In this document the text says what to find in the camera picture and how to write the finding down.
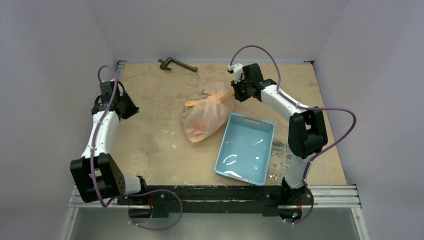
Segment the orange banana print plastic bag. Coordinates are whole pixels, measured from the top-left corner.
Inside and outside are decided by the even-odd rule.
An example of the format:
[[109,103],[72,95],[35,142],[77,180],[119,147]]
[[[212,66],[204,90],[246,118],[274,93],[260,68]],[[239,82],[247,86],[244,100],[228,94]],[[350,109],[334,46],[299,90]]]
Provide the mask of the orange banana print plastic bag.
[[233,112],[233,88],[225,82],[208,83],[184,103],[181,123],[187,139],[198,143],[227,123]]

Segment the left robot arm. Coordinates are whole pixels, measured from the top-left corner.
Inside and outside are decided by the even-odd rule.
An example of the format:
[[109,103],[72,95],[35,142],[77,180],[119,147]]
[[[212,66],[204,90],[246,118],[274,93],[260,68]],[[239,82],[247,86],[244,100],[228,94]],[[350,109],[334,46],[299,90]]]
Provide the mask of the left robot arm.
[[111,155],[119,123],[138,113],[139,108],[120,81],[99,86],[101,94],[91,109],[90,138],[81,157],[71,161],[71,175],[85,203],[129,195],[142,205],[149,199],[145,180],[141,176],[125,177]]

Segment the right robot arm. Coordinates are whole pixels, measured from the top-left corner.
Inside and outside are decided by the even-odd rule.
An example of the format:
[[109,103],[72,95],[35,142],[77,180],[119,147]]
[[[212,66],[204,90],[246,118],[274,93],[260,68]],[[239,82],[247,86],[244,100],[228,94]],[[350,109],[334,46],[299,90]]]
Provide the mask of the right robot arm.
[[263,77],[257,63],[228,65],[233,75],[230,85],[239,102],[255,98],[272,107],[288,122],[287,143],[293,157],[281,183],[280,196],[288,204],[294,203],[307,190],[307,175],[312,161],[328,143],[323,112],[295,101],[278,86],[277,82]]

